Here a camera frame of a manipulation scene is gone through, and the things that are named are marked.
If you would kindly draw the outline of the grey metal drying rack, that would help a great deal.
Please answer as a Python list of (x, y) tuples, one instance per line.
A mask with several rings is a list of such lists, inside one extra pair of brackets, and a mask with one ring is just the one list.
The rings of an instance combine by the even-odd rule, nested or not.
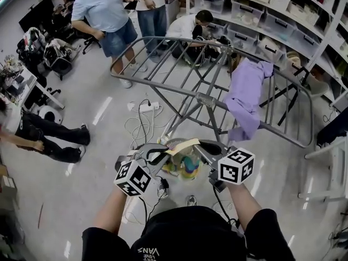
[[(159, 40), (160, 45), (167, 43), (167, 37), (153, 36), (151, 40), (153, 39)], [(201, 67), (190, 66), (183, 59), (175, 59), (169, 48), (162, 60), (149, 70), (144, 78), (141, 78), (136, 71), (130, 75), (117, 74), (117, 78), (148, 85), (158, 96), (162, 96), (164, 91), (184, 96), (184, 101), (178, 107), (169, 103), (174, 113), (169, 132), (174, 132), (181, 123), (190, 120), (212, 129), (216, 138), (222, 135), (228, 137), (228, 131), (239, 126), (223, 102), (229, 91), (232, 72), (244, 58), (256, 63), (262, 60), (222, 43), (208, 41), (203, 43), (220, 47), (221, 54), (216, 60), (207, 60)], [(274, 66), (272, 76), (274, 75), (288, 78), (277, 66)], [(263, 81), (259, 105), (268, 98), (268, 91), (273, 90), (269, 88), (272, 76)], [(287, 119), (280, 126), (278, 122), (286, 109), (284, 96), (276, 99), (269, 106), (262, 108), (259, 106), (258, 130), (265, 129), (300, 148), (306, 148), (314, 138), (313, 101), (306, 89), (300, 85), (297, 87), (305, 95), (300, 96)]]

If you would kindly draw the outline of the person's right forearm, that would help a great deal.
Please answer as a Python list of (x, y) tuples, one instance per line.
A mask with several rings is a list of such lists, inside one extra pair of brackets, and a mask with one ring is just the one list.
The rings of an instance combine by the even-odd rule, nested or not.
[(226, 187), (230, 192), (241, 227), (245, 230), (252, 218), (262, 210), (262, 207), (244, 184), (227, 183)]

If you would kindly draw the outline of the person's left sneaker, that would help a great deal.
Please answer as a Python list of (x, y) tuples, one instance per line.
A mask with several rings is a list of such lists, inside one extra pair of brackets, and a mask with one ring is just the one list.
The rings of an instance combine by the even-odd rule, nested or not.
[(168, 181), (164, 178), (160, 179), (160, 184), (157, 188), (157, 194), (160, 200), (163, 200), (168, 197), (169, 184)]

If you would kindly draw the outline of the row of clear storage bins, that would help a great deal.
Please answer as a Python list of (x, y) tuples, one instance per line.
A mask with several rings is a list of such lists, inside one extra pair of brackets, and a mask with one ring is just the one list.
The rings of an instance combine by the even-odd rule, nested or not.
[(208, 10), (216, 19), (263, 34), (308, 59), (315, 55), (322, 39), (322, 34), (307, 21), (259, 0), (194, 0), (188, 10)]

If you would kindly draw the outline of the black monitor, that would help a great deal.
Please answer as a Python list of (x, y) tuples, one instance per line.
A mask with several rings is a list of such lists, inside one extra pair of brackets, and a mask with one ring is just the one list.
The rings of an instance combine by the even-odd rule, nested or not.
[(52, 0), (42, 0), (36, 6), (31, 7), (18, 23), (23, 32), (27, 32), (31, 27), (47, 29), (52, 26), (53, 12), (54, 4)]

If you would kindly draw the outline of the white round floor appliance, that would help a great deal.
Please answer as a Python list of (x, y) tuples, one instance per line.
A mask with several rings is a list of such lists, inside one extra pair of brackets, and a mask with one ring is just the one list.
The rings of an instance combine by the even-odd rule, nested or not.
[(62, 124), (63, 121), (61, 113), (49, 105), (43, 105), (40, 108), (38, 115), (44, 120), (55, 122), (57, 124)]

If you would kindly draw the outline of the white table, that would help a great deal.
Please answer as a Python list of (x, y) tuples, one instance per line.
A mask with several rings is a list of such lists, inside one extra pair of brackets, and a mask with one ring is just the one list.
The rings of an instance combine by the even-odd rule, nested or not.
[(326, 153), (331, 154), (331, 177), (328, 189), (324, 191), (299, 193), (297, 197), (310, 200), (340, 201), (348, 200), (348, 132), (345, 137), (340, 137), (330, 145), (313, 151), (304, 156), (306, 160), (320, 157)]

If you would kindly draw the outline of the purple printed shirt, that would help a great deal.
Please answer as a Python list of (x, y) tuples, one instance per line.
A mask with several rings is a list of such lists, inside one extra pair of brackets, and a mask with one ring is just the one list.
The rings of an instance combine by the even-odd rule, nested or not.
[(273, 75), (274, 65), (244, 58), (232, 72), (229, 91), (223, 102), (239, 125), (228, 131), (230, 141), (251, 140), (260, 126), (258, 114), (263, 81)]

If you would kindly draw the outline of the white office desk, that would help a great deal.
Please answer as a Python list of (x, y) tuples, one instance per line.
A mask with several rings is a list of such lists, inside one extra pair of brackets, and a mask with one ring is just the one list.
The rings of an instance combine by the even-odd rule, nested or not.
[[(23, 81), (17, 87), (14, 87), (18, 90), (17, 95), (13, 95), (8, 92), (10, 86), (16, 82), (18, 76), (23, 77)], [(44, 98), (47, 98), (47, 101), (53, 102), (58, 108), (64, 109), (65, 106), (54, 96), (54, 91), (49, 91), (48, 88), (43, 87), (38, 78), (32, 74), (26, 67), (23, 67), (21, 71), (11, 72), (5, 68), (0, 69), (0, 83), (2, 83), (1, 91), (5, 92), (9, 96), (15, 105), (20, 108), (24, 108), (24, 104), (28, 99), (29, 95), (34, 91), (35, 88), (38, 88), (42, 93)]]

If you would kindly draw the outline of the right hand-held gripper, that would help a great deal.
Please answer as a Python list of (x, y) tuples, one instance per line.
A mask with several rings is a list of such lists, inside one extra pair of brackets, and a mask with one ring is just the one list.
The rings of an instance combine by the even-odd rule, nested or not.
[(228, 147), (214, 140), (199, 142), (193, 146), (194, 152), (212, 169), (209, 182), (218, 192), (226, 183), (241, 185), (253, 174), (256, 156), (252, 152), (241, 147), (229, 152)]

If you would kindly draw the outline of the person's left forearm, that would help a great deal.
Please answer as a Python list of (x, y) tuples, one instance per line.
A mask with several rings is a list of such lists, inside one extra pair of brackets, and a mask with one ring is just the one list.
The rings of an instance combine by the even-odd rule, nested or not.
[(104, 205), (97, 213), (93, 226), (110, 233), (118, 234), (126, 200), (127, 195), (121, 189), (114, 186)]

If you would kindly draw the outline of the patterned office chair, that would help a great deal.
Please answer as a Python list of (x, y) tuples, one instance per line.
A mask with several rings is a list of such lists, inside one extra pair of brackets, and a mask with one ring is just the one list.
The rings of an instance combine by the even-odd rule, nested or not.
[(30, 27), (17, 43), (18, 59), (34, 74), (45, 72), (44, 51), (47, 45), (45, 36), (36, 27)]

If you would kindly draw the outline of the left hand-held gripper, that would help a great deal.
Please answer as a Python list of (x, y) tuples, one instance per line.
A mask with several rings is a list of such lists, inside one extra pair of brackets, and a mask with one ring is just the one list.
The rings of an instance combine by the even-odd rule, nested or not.
[(141, 196), (148, 188), (151, 179), (171, 159), (171, 156), (157, 156), (152, 154), (163, 153), (168, 147), (162, 144), (144, 144), (137, 150), (130, 150), (125, 156), (120, 156), (116, 162), (117, 175), (114, 185), (126, 195)]

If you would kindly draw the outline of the person's black t-shirt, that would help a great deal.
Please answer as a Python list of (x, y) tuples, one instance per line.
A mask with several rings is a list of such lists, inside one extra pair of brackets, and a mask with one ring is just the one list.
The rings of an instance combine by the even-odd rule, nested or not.
[(257, 212), (244, 234), (210, 208), (194, 206), (155, 215), (132, 246), (96, 227), (82, 239), (82, 261), (295, 261), (271, 209)]

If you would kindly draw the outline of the grey shell chair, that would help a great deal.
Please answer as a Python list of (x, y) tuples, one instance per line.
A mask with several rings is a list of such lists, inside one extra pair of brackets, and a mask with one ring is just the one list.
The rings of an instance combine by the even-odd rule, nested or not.
[(279, 126), (287, 119), (288, 114), (295, 103), (298, 102), (300, 96), (305, 95), (297, 87), (298, 85), (306, 89), (311, 99), (318, 98), (329, 90), (329, 85), (324, 81), (316, 79), (314, 75), (301, 65), (300, 61), (286, 59), (280, 72), (287, 75), (288, 78), (280, 75), (272, 76), (269, 88), (273, 88), (273, 90), (268, 91), (268, 98), (259, 105), (261, 108), (269, 106), (276, 99), (282, 96), (285, 97), (286, 109), (278, 122)]

